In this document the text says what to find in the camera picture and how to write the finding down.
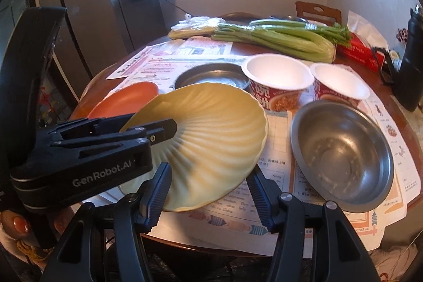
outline paper bowl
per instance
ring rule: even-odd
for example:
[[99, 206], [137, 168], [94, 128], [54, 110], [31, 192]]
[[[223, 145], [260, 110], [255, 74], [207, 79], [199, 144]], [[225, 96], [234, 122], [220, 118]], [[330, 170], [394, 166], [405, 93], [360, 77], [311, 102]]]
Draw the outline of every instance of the paper bowl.
[[357, 107], [370, 97], [369, 87], [353, 73], [332, 64], [313, 64], [314, 99], [332, 100]]
[[314, 81], [305, 64], [280, 54], [255, 55], [243, 64], [242, 71], [254, 97], [273, 112], [294, 109], [303, 90]]
[[158, 95], [122, 128], [173, 118], [172, 139], [151, 146], [153, 171], [120, 185], [136, 192], [162, 161], [173, 179], [165, 211], [186, 211], [217, 201], [234, 190], [256, 165], [266, 143], [266, 112], [234, 86], [201, 83]]

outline tissue box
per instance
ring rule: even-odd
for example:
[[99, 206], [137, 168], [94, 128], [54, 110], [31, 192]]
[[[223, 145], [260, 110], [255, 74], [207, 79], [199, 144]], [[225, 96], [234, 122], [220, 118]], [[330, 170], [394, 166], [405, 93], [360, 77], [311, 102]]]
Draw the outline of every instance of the tissue box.
[[[352, 40], [350, 47], [344, 47], [338, 45], [336, 48], [337, 53], [346, 55], [351, 60], [358, 62], [360, 65], [366, 66], [369, 70], [374, 73], [378, 72], [378, 67], [375, 59], [373, 58], [370, 45], [363, 39], [360, 39], [356, 34], [352, 33]], [[377, 60], [380, 66], [384, 62], [384, 55], [382, 53], [376, 53]]]

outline water bottle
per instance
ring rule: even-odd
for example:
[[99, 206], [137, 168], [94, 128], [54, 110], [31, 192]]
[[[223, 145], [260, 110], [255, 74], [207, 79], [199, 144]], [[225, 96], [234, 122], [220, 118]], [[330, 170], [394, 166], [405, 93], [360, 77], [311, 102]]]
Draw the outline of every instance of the water bottle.
[[411, 9], [407, 46], [392, 91], [410, 112], [416, 109], [423, 95], [423, 8], [419, 4]]

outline newspaper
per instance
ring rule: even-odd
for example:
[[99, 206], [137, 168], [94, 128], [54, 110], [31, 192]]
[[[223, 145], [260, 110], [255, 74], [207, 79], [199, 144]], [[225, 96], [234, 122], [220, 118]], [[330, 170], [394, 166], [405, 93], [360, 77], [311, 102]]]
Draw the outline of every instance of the newspaper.
[[[180, 73], [197, 64], [219, 59], [241, 64], [245, 58], [236, 55], [207, 57], [196, 54], [150, 57], [117, 89], [130, 83], [149, 80], [158, 84], [162, 92], [168, 92], [172, 90], [174, 80]], [[304, 91], [299, 104], [304, 105], [312, 101], [311, 93], [312, 88]], [[360, 103], [359, 108], [380, 126], [393, 153], [395, 167], [391, 191], [380, 206], [362, 214], [345, 213], [365, 248], [372, 250], [379, 247], [384, 228], [406, 215], [407, 203], [418, 196], [421, 186], [410, 151], [382, 101], [371, 91], [369, 99]], [[322, 204], [324, 200], [308, 184], [292, 159], [289, 138], [292, 117], [291, 112], [268, 112], [269, 135], [259, 159], [259, 166], [264, 175], [275, 180], [282, 191], [289, 191], [305, 202]], [[107, 204], [115, 202], [119, 193], [120, 191], [114, 188], [94, 199], [97, 203]], [[273, 255], [277, 238], [261, 225], [245, 181], [229, 195], [206, 207], [181, 213], [163, 212], [150, 235], [184, 245], [269, 256]], [[307, 229], [304, 257], [311, 257], [311, 254], [312, 229]]]
[[157, 45], [147, 46], [135, 54], [127, 62], [119, 66], [106, 79], [129, 77], [137, 69], [141, 68], [151, 56], [161, 57], [166, 55], [229, 55], [232, 42], [213, 41], [210, 38], [194, 36], [187, 41], [174, 40]]

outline instant noodle cup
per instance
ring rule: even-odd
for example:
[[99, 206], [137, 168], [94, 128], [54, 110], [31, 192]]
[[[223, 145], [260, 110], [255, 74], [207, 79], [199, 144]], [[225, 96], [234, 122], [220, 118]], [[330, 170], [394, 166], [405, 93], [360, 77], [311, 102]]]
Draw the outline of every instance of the instant noodle cup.
[[319, 63], [311, 65], [310, 71], [314, 76], [315, 100], [332, 100], [357, 107], [370, 96], [367, 84], [342, 67]]
[[281, 54], [259, 54], [244, 62], [242, 71], [261, 106], [273, 112], [293, 110], [301, 93], [314, 82], [307, 65]]

